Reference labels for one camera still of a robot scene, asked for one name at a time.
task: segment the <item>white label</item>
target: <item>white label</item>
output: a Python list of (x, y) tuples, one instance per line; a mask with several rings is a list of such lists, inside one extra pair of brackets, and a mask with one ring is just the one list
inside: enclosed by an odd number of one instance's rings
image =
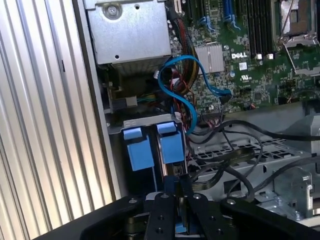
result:
[(241, 82), (243, 83), (249, 83), (249, 80), (251, 80), (252, 78), (249, 75), (242, 75), (241, 76)]
[(242, 79), (242, 80), (249, 80), (249, 76), (248, 76), (248, 75), (242, 75), (242, 76), (241, 76), (241, 79)]
[(240, 71), (243, 71), (243, 70), (247, 70), (248, 67), (247, 67), (247, 63), (246, 62), (240, 62), (239, 63), (239, 70)]
[(245, 52), (240, 52), (240, 53), (232, 53), (231, 58), (232, 59), (244, 59), (247, 58), (247, 54)]

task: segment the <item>chip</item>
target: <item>chip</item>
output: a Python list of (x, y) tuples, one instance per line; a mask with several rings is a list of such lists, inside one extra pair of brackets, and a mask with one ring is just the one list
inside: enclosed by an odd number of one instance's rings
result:
[(262, 98), (261, 92), (255, 92), (254, 93), (254, 99), (255, 100), (261, 100), (261, 98)]

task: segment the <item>ram slot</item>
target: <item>ram slot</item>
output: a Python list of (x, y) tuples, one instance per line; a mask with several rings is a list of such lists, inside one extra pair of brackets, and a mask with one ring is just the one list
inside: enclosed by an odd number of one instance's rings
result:
[(240, 18), (246, 14), (246, 0), (235, 1), (236, 16)]
[(272, 16), (271, 16), (271, 0), (264, 0), (265, 1), (265, 22), (266, 22), (266, 39), (267, 39), (267, 53), (273, 54), (274, 53), (274, 41), (273, 41), (273, 31), (272, 31)]
[(255, 35), (255, 51), (256, 54), (262, 54), (261, 28), (260, 28), (260, 9), (259, 2), (261, 0), (253, 0), (253, 17), (254, 17), (254, 35)]
[(262, 53), (264, 56), (268, 54), (268, 36), (267, 36), (267, 27), (268, 20), (266, 18), (266, 5), (267, 0), (258, 1), (259, 4), (259, 15), (260, 15), (260, 29), (261, 29), (261, 47)]
[(246, 0), (246, 12), (247, 12), (247, 20), (248, 20), (250, 57), (253, 59), (256, 57), (256, 53), (257, 53), (253, 0)]

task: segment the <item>metal bracket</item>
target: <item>metal bracket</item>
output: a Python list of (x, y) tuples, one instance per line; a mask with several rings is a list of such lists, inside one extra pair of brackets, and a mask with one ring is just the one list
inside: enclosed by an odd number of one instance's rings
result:
[(303, 218), (313, 216), (312, 175), (300, 167), (285, 171), (274, 180), (274, 192), (280, 195), (303, 215)]
[[(84, 0), (84, 5), (86, 10), (94, 10), (96, 9), (96, 5), (103, 5), (109, 3), (116, 4), (131, 4), (131, 3), (141, 3), (141, 2), (149, 2), (155, 0)], [(166, 0), (157, 0), (157, 2), (165, 2)]]

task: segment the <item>cpu socket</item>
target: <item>cpu socket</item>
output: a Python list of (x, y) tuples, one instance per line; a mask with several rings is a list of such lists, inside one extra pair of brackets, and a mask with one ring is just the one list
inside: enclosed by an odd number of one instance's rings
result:
[(297, 75), (320, 75), (320, 67), (296, 67), (290, 54), (297, 46), (320, 47), (315, 6), (315, 0), (271, 0), (273, 41), (279, 52), (286, 51)]

